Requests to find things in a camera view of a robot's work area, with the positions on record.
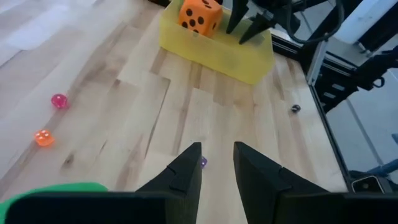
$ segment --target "orange die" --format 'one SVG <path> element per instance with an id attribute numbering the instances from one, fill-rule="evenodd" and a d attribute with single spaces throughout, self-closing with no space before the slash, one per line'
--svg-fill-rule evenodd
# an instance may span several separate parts
<path id="1" fill-rule="evenodd" d="M 54 142 L 54 138 L 47 130 L 40 130 L 35 133 L 35 140 L 40 146 L 49 146 Z"/>
<path id="2" fill-rule="evenodd" d="M 223 17 L 223 8 L 214 0 L 185 0 L 178 18 L 181 26 L 211 37 Z"/>

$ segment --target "metal bracket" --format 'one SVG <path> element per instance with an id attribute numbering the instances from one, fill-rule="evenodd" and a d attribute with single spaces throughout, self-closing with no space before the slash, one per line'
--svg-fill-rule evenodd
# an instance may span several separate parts
<path id="1" fill-rule="evenodd" d="M 312 63 L 310 65 L 310 69 L 307 74 L 307 83 L 311 86 L 315 86 L 317 79 L 320 74 L 321 66 L 323 63 L 323 59 L 326 56 L 326 47 L 328 45 L 327 41 L 322 41 L 318 44 L 317 49 L 312 58 Z"/>

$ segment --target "die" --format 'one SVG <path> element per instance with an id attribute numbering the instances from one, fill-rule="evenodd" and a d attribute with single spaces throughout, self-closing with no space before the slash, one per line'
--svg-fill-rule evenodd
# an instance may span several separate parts
<path id="1" fill-rule="evenodd" d="M 40 130 L 35 133 L 35 141 L 40 146 L 49 146 L 54 142 L 50 131 Z"/>
<path id="2" fill-rule="evenodd" d="M 223 8 L 215 0 L 185 0 L 178 17 L 184 28 L 211 37 L 220 26 Z"/>
<path id="3" fill-rule="evenodd" d="M 58 109 L 68 108 L 68 98 L 63 94 L 55 94 L 51 97 L 51 103 Z"/>
<path id="4" fill-rule="evenodd" d="M 300 107 L 300 105 L 293 105 L 291 110 L 293 113 L 298 113 L 298 112 L 300 112 L 301 107 Z"/>

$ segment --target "pink die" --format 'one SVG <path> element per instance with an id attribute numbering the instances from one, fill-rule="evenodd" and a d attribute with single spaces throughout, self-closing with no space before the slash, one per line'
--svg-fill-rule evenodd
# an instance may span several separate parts
<path id="1" fill-rule="evenodd" d="M 51 103 L 58 109 L 68 108 L 68 98 L 63 94 L 55 94 L 51 97 Z"/>

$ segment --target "black cable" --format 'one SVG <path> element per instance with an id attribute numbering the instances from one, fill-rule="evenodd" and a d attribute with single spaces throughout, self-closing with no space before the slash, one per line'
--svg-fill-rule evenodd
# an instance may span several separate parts
<path id="1" fill-rule="evenodd" d="M 330 33 L 324 35 L 323 37 L 315 38 L 313 40 L 300 40 L 297 37 L 294 36 L 294 33 L 292 32 L 292 28 L 290 26 L 290 22 L 292 20 L 292 14 L 293 14 L 293 0 L 289 0 L 287 4 L 287 24 L 286 24 L 286 31 L 289 37 L 293 40 L 296 41 L 297 43 L 300 44 L 315 44 L 324 40 L 328 40 L 331 36 L 333 36 L 337 31 L 340 29 L 342 23 L 344 22 L 344 7 L 343 3 L 341 3 L 341 0 L 336 0 L 336 7 L 338 9 L 338 24 L 337 27 L 331 31 Z"/>

